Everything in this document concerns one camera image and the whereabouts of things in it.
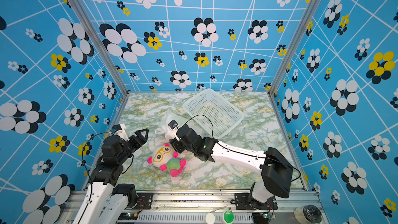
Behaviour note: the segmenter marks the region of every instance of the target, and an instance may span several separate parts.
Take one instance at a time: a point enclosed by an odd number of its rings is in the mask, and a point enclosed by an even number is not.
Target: green button
[[[231,211],[224,213],[224,220],[226,223],[232,223],[234,221],[234,214]]]

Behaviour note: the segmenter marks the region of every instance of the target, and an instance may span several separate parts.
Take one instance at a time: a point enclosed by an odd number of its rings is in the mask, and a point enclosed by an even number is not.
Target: cable
[[[196,116],[203,116],[203,117],[206,117],[206,116],[203,115],[203,114],[195,115],[195,116],[193,116],[192,118],[190,118],[187,122],[185,122],[182,126],[184,126],[186,123],[188,123],[191,119],[193,119],[193,118],[196,117]],[[211,127],[212,127],[212,129],[211,129],[211,135],[212,135],[213,139],[215,139],[215,138],[214,138],[214,135],[213,135],[213,131],[214,131],[213,123],[211,122],[211,120],[210,120],[208,117],[206,117],[206,118],[207,118],[207,119],[210,121],[210,123],[211,123]],[[269,159],[269,160],[278,162],[278,163],[280,163],[280,164],[283,164],[283,165],[285,165],[285,166],[291,168],[292,170],[295,169],[296,171],[298,171],[298,177],[297,177],[297,178],[294,178],[291,182],[296,181],[297,179],[299,179],[299,178],[301,177],[301,171],[299,171],[297,168],[295,168],[295,167],[293,167],[293,166],[291,166],[291,165],[288,165],[288,164],[286,164],[286,163],[282,163],[282,162],[280,162],[280,161],[278,161],[278,160],[275,160],[275,159],[272,159],[272,158],[269,158],[269,157],[257,157],[257,156],[253,156],[253,155],[250,155],[250,154],[246,154],[246,153],[242,153],[242,152],[237,152],[237,151],[235,151],[235,150],[230,150],[230,151],[236,152],[236,153],[239,153],[239,154],[243,154],[243,155],[246,155],[246,156],[251,156],[251,157],[256,157],[256,158]]]
[[[127,170],[128,170],[128,169],[130,168],[130,166],[132,165],[132,161],[133,161],[133,160],[134,160],[134,155],[132,156],[130,165],[127,167],[127,169],[126,169],[124,172],[122,172],[122,174],[124,174],[124,173],[127,172]]]

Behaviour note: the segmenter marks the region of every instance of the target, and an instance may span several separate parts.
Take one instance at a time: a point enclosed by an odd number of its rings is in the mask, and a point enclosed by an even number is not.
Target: pink ear
[[[167,165],[166,164],[163,164],[163,165],[161,165],[160,167],[159,167],[159,169],[161,170],[161,171],[165,171],[165,170],[167,170]]]

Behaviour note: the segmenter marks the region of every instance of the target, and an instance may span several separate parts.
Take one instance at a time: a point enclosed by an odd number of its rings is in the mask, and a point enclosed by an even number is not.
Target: blue wall
[[[203,87],[264,91],[285,57],[280,49],[289,48],[308,2],[81,0],[132,91],[198,91]],[[122,39],[111,31],[121,32],[124,24],[134,38]],[[204,39],[198,31],[204,32]],[[257,68],[251,71],[251,65]],[[238,87],[239,79],[245,83]]]
[[[104,95],[114,80],[67,0],[1,0],[0,9],[0,222],[56,221],[86,178],[79,146],[109,128],[122,95]],[[102,137],[88,146],[88,168]]]
[[[330,223],[398,222],[397,6],[322,0],[274,98]]]

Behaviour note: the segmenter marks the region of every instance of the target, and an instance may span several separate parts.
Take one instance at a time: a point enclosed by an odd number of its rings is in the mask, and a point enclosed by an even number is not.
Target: white plastic basket
[[[191,116],[198,114],[208,117],[214,126],[214,138],[219,139],[228,134],[243,119],[241,110],[216,93],[213,89],[205,89],[187,100],[182,108]],[[193,118],[199,125],[211,135],[212,126],[209,120],[203,116]]]

